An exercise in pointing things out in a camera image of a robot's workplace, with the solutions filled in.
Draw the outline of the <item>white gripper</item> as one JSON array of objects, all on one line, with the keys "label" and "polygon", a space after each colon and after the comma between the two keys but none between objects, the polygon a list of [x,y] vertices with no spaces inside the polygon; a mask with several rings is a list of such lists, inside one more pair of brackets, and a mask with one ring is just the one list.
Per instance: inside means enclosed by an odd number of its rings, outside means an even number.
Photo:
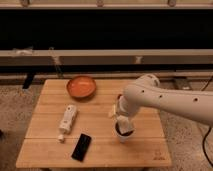
[{"label": "white gripper", "polygon": [[[118,118],[124,118],[124,117],[126,117],[126,118],[128,118],[130,120],[130,118],[126,115],[126,113],[123,112],[120,109],[120,106],[118,104],[112,106],[111,110],[108,113],[108,117],[109,118],[115,117],[116,121],[117,121]],[[122,134],[125,134],[125,133],[133,131],[134,127],[133,127],[133,124],[131,122],[125,121],[125,122],[120,122],[119,123],[119,129],[120,129],[120,132]]]}]

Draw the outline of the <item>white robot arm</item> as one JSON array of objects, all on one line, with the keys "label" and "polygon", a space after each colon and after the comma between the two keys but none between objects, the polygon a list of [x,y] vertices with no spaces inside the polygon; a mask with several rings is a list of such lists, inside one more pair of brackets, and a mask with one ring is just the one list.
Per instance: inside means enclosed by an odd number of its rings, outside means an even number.
[{"label": "white robot arm", "polygon": [[213,126],[213,91],[164,89],[153,74],[142,75],[128,83],[117,99],[113,115],[121,134],[134,130],[131,118],[141,107],[160,109]]}]

